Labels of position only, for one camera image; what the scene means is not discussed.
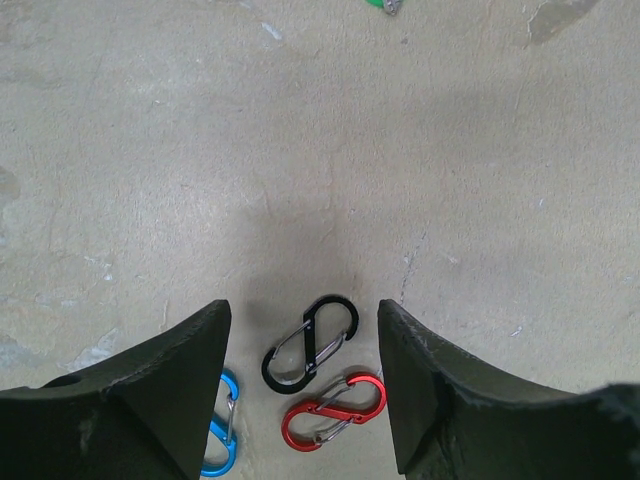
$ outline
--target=carabiner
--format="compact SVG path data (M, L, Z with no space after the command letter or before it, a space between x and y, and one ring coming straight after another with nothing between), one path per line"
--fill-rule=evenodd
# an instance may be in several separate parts
M213 433L227 448L227 461L221 465L212 465L204 463L200 475L203 477L220 477L231 470L233 464L236 461L238 439L233 433L233 415L236 409L236 402L240 396L240 389L238 388L238 382L231 370L224 369L220 380L229 386L229 396L227 397L227 406L229 407L229 421L225 423L215 413L213 419L209 424L209 431Z
M340 335L338 335L327 346L320 350L320 352L316 352L316 315L322 307L332 303L342 305L349 311L349 314L351 315L351 325L348 329L342 331ZM359 319L360 316L358 315L358 310L356 310L355 305L345 297L341 295L326 295L319 298L307 309L306 312L304 312L300 328L267 352L264 360L262 361L262 378L264 378L264 381L269 385L271 390L275 392L283 395L298 393L306 387L311 380L313 380L320 365L329 360L329 358L331 358L333 354L342 347L344 342L348 342L353 338L356 334L356 330L358 329ZM302 332L304 332L304 375L300 380L295 382L284 380L282 378L280 379L281 382L278 382L271 372L269 372L269 364L274 358L276 358L278 352L285 343Z
M354 410L352 408L334 405L336 399L341 394L351 390L356 386L356 384L360 382L372 383L378 389L379 395L376 403L374 403L369 408L366 408L365 410ZM340 383L345 383L346 386L339 389L329 399L325 400L322 398L329 391L340 385ZM325 443L333 440L349 425L362 425L379 415L380 412L382 412L382 410L384 409L386 403L387 392L384 388L384 384L378 377L376 377L375 375L371 375L370 373L354 373L352 375L349 375L346 379L342 379L341 381L331 385L327 390L323 392L322 395L320 395L319 398L303 400L302 402L293 406L285 414L284 419L282 420L282 438L284 438L284 441L287 443L287 445L289 445L294 450L298 450L299 452L313 452L314 450L319 449ZM336 420L340 420L340 422L324 431L316 432L313 438L302 438L294 435L293 433L291 433L291 430L289 430L289 424L291 423L293 418L296 415L300 415L302 413L333 418Z

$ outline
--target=red carabiner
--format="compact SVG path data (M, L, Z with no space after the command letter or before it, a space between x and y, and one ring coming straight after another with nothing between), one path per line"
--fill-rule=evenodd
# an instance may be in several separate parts
M354 410L352 408L341 407L339 405L333 405L334 400L346 390L352 389L357 383L368 382L373 384L378 392L379 398L376 403L365 410ZM355 423L356 425L362 425L367 423L372 418L380 414L387 404L387 392L384 388L382 381L375 375L370 373L354 373L346 378L347 387L340 390L329 400L323 398L306 399L293 406L282 419L282 438L287 442L291 448L298 450L299 452L313 452L319 449L323 444L332 440L338 433L344 430L346 427ZM316 438L302 438L294 435L289 430L289 424L296 415L302 413L308 413L310 415L318 415L321 417L333 418L340 420L340 422L332 428L334 433L326 439Z

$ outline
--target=blue carabiner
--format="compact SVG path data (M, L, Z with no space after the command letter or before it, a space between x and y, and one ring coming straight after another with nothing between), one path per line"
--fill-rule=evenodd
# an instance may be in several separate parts
M200 471L200 475L203 477L220 477L231 470L231 467L233 467L233 464L236 461L238 439L236 438L235 433L233 433L232 424L236 401L240 396L240 389L238 388L236 377L226 368L222 371L220 380L229 386L229 397L227 398L230 411L229 423L226 423L222 418L214 413L213 419L209 424L209 431L218 437L222 444L227 448L228 457L226 463L222 465L211 465L205 462L202 466L202 470Z

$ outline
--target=carabiner gate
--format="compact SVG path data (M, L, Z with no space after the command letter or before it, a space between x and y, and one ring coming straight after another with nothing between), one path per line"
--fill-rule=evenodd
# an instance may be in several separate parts
M326 305L337 303L345 307L351 315L351 325L348 329L342 331L333 341L326 345L319 352L316 351L316 315L318 311ZM269 387L278 393L284 395L291 395L298 393L304 387L306 387L311 380L316 376L316 372L320 365L329 360L339 349L344 342L348 342L356 334L358 329L358 322L360 316L355 305L341 295L326 295L319 298L311 305L304 315L302 316L302 325L295 332L285 338L278 345L273 347L267 352L262 361L262 378ZM280 381L276 380L269 371L269 364L276 358L278 352L291 339L296 335L304 332L304 375L297 381L287 381L280 378Z
M229 396L227 397L227 406L229 407L229 421L225 423L222 418L214 413L213 419L209 424L209 431L213 433L227 449L227 461L221 465L212 465L204 463L200 475L203 477L220 477L231 470L236 461L238 439L233 433L233 415L236 409L236 402L240 396L238 382L231 370L226 368L222 371L220 380L229 386Z
M354 410L352 408L341 407L335 405L336 399L343 393L351 390L360 382L368 382L373 384L378 390L378 399L369 408L365 410ZM322 397L329 391L333 390L340 383L345 386L339 389L328 399ZM375 375L370 373L354 373L346 379L336 382L326 389L322 395L316 399L307 399L293 406L284 416L282 420L282 438L294 450L299 452L313 452L319 449L325 443L333 440L340 432L352 424L362 425L382 412L387 403L387 393L382 381ZM291 421L297 415L308 413L310 415L318 415L321 417L333 418L339 422L326 430L315 432L313 438L302 438L294 435L289 430Z

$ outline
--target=gray concrete surface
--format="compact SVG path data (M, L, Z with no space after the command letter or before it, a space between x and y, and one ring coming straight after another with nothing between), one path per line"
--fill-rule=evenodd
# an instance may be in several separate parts
M634 0L406 0L396 18L0 0L0 387L228 298L228 478L393 479L386 414L313 454L280 438L291 399L260 359L321 294L363 323L309 391L379 368L386 297L537 382L640 381L639 20Z

